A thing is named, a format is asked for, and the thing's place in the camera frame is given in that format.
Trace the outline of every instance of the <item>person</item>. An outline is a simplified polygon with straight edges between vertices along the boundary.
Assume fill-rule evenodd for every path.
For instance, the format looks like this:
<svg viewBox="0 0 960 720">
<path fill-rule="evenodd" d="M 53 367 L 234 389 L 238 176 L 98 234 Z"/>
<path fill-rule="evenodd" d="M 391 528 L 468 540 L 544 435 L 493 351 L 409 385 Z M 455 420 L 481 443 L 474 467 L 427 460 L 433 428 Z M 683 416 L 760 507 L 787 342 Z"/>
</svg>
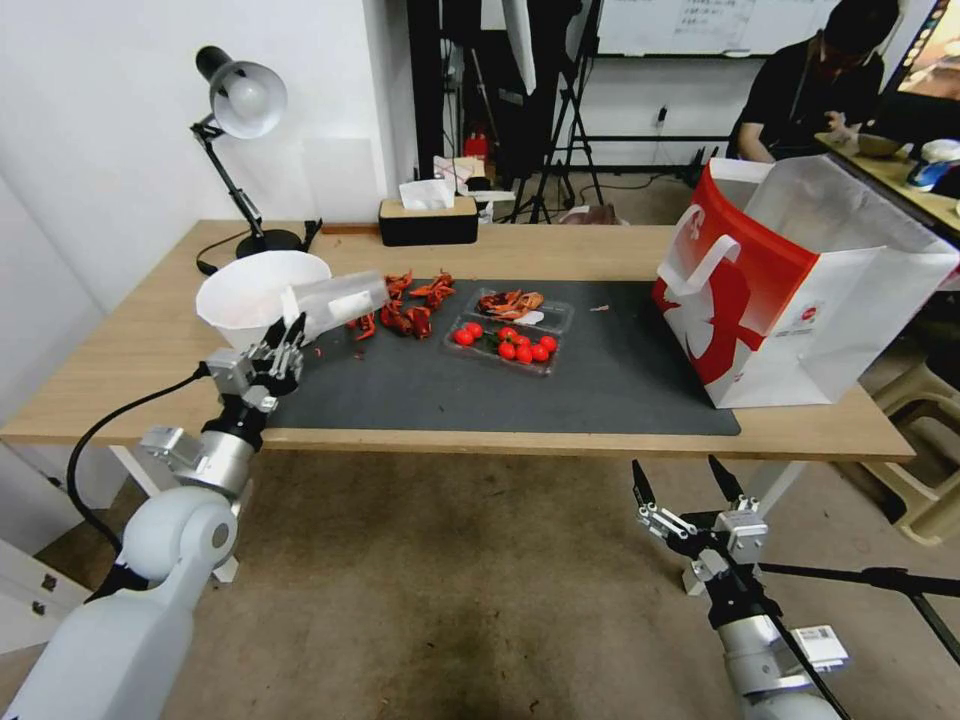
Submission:
<svg viewBox="0 0 960 720">
<path fill-rule="evenodd" d="M 825 29 L 779 50 L 760 69 L 730 136 L 728 157 L 772 163 L 812 155 L 814 135 L 851 135 L 879 99 L 876 48 L 900 15 L 898 0 L 841 0 Z"/>
</svg>

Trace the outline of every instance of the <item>lamp arm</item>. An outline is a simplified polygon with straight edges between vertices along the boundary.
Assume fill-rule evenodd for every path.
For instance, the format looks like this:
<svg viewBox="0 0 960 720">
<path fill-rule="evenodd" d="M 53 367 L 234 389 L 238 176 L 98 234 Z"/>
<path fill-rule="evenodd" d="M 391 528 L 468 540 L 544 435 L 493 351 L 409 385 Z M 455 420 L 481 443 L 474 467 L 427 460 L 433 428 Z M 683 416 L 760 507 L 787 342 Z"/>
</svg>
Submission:
<svg viewBox="0 0 960 720">
<path fill-rule="evenodd" d="M 227 174 L 226 168 L 223 167 L 223 163 L 220 162 L 220 158 L 218 158 L 217 154 L 213 151 L 213 141 L 223 135 L 223 130 L 213 125 L 212 120 L 213 116 L 207 115 L 200 122 L 191 125 L 190 130 L 193 132 L 193 136 L 197 139 L 197 142 L 203 146 L 204 152 L 207 153 L 207 157 L 210 158 L 210 162 L 213 163 L 213 167 L 216 168 L 220 179 L 223 180 L 223 184 L 227 186 L 227 192 L 240 210 L 240 214 L 243 215 L 244 219 L 250 225 L 250 233 L 258 240 L 263 240 L 263 229 L 260 227 L 262 222 L 260 211 L 250 202 L 246 193 L 234 185 L 230 175 Z"/>
</svg>

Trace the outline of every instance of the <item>table leg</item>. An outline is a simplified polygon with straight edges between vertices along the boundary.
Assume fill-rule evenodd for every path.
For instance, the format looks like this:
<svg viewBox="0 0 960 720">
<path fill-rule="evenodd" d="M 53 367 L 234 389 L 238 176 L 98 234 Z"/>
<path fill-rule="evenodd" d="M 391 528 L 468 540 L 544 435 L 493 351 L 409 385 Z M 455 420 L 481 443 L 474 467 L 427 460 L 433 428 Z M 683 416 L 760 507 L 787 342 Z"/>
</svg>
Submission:
<svg viewBox="0 0 960 720">
<path fill-rule="evenodd" d="M 807 463 L 801 460 L 768 460 L 761 463 L 746 488 L 747 496 L 757 499 L 757 514 L 761 518 L 767 516 L 806 467 Z"/>
<path fill-rule="evenodd" d="M 156 497 L 164 490 L 180 487 L 180 483 L 173 477 L 173 473 L 159 461 L 149 457 L 141 460 L 123 445 L 111 445 L 110 451 L 130 473 L 133 481 L 143 489 L 147 497 Z M 145 468 L 144 464 L 150 464 L 152 471 Z M 239 505 L 234 508 L 234 513 L 239 513 Z M 223 565 L 213 571 L 213 576 L 222 583 L 231 583 L 237 576 L 237 570 L 239 569 L 240 565 L 237 559 L 231 555 Z"/>
<path fill-rule="evenodd" d="M 806 466 L 807 463 L 801 460 L 767 460 L 761 463 L 745 490 L 747 497 L 756 498 L 757 514 L 761 518 L 767 516 Z M 697 560 L 693 560 L 690 567 L 683 571 L 683 589 L 687 595 L 702 595 L 706 590 L 700 577 L 702 572 L 702 563 Z"/>
</svg>

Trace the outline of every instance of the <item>paper bag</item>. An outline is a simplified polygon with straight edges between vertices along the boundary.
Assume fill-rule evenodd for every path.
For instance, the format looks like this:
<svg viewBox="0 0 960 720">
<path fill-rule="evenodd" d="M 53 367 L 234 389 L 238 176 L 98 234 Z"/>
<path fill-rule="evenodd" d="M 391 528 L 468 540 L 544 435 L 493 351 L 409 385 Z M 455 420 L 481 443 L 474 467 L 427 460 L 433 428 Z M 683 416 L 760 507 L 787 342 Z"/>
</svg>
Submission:
<svg viewBox="0 0 960 720">
<path fill-rule="evenodd" d="M 958 262 L 825 157 L 714 159 L 654 299 L 717 407 L 833 403 Z"/>
</svg>

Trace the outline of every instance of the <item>black table mat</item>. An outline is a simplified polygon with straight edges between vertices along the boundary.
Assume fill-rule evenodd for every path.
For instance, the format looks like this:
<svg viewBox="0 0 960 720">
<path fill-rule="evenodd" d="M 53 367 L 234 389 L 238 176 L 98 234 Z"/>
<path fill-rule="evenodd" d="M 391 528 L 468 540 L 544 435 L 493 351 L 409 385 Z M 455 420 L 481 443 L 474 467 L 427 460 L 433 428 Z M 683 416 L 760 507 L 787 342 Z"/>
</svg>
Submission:
<svg viewBox="0 0 960 720">
<path fill-rule="evenodd" d="M 310 348 L 300 388 L 270 426 L 378 430 L 738 435 L 711 404 L 650 299 L 651 283 L 457 280 L 427 340 L 377 324 L 356 343 L 338 328 Z M 536 290 L 574 307 L 553 372 L 527 375 L 458 357 L 443 337 L 479 287 Z M 607 312 L 590 308 L 609 305 Z M 363 360 L 355 357 L 363 351 Z"/>
</svg>

